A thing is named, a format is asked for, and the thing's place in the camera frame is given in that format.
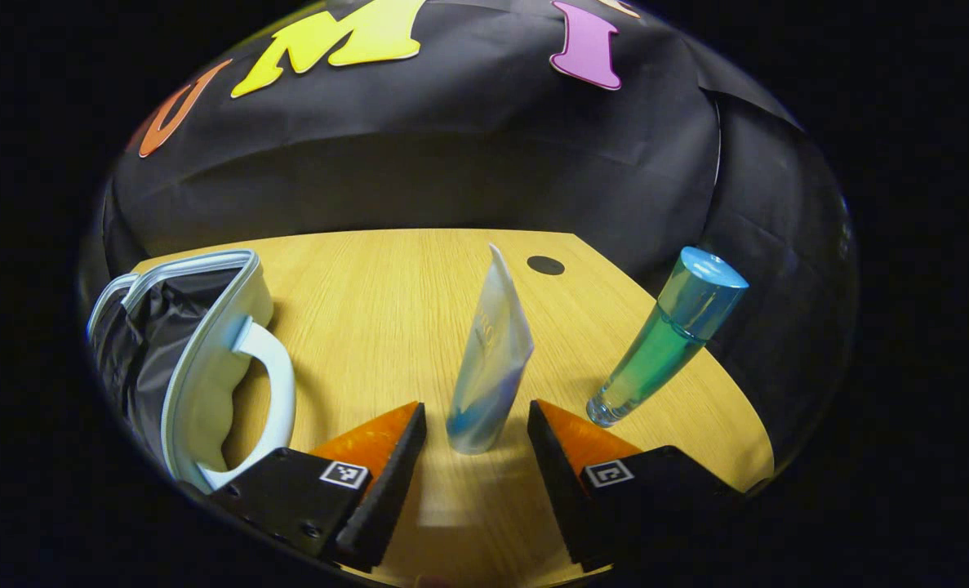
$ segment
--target pink letter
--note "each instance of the pink letter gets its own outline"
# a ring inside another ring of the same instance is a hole
[[[618,29],[571,4],[553,5],[563,12],[563,50],[550,56],[553,68],[607,90],[621,88],[621,79],[611,70],[611,34],[618,34]]]

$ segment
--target wooden table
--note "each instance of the wooden table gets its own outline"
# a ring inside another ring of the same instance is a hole
[[[494,449],[467,457],[447,444],[444,420],[491,263],[503,252],[536,350]],[[410,401],[425,402],[429,434],[383,564],[370,577],[399,586],[438,574],[455,586],[544,586],[581,577],[567,557],[527,435],[528,403],[547,399],[585,417],[592,397],[655,304],[573,234],[400,229],[265,238],[212,250],[260,254],[275,302],[270,330],[296,375],[291,447],[308,451]],[[546,275],[529,256],[561,261]],[[269,383],[252,368],[234,391],[223,447],[238,464],[263,430]],[[760,418],[707,350],[655,397],[610,429],[642,449],[675,444],[732,487],[771,476]]]

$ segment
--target green liquid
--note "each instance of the green liquid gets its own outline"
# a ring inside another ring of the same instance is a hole
[[[607,383],[589,401],[586,412],[593,423],[614,425],[677,375],[703,346],[704,340],[683,331],[662,306],[655,305]]]

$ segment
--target bottle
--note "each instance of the bottle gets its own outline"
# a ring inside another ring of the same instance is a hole
[[[712,338],[748,287],[722,258],[683,248],[636,340],[586,403],[589,419],[611,427],[651,398]]]

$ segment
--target orange letter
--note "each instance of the orange letter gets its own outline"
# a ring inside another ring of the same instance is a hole
[[[190,93],[187,94],[186,100],[183,100],[183,104],[179,105],[179,111],[176,112],[176,115],[171,117],[170,122],[163,127],[161,124],[164,123],[164,117],[168,116],[168,112],[171,111],[171,107],[173,107],[176,100],[179,99],[179,96],[181,96],[183,92],[190,89],[190,85],[187,85],[180,91],[176,92],[173,94],[173,96],[168,96],[168,100],[164,101],[164,104],[158,109],[157,116],[154,117],[154,120],[151,122],[151,126],[149,126],[149,129],[147,129],[147,134],[144,135],[144,142],[142,142],[140,145],[140,157],[147,157],[149,154],[154,153],[159,146],[164,144],[164,142],[168,141],[168,137],[171,137],[171,134],[174,133],[176,127],[179,126],[179,123],[183,122],[183,119],[186,118],[186,114],[190,112],[190,109],[193,108],[193,103],[198,101],[198,96],[200,96],[201,92],[204,91],[205,86],[212,81],[212,78],[219,73],[219,70],[226,67],[230,62],[231,60],[226,60],[225,62],[220,63],[218,66],[204,72],[204,74],[202,74],[201,77],[193,83],[193,90],[190,90]]]

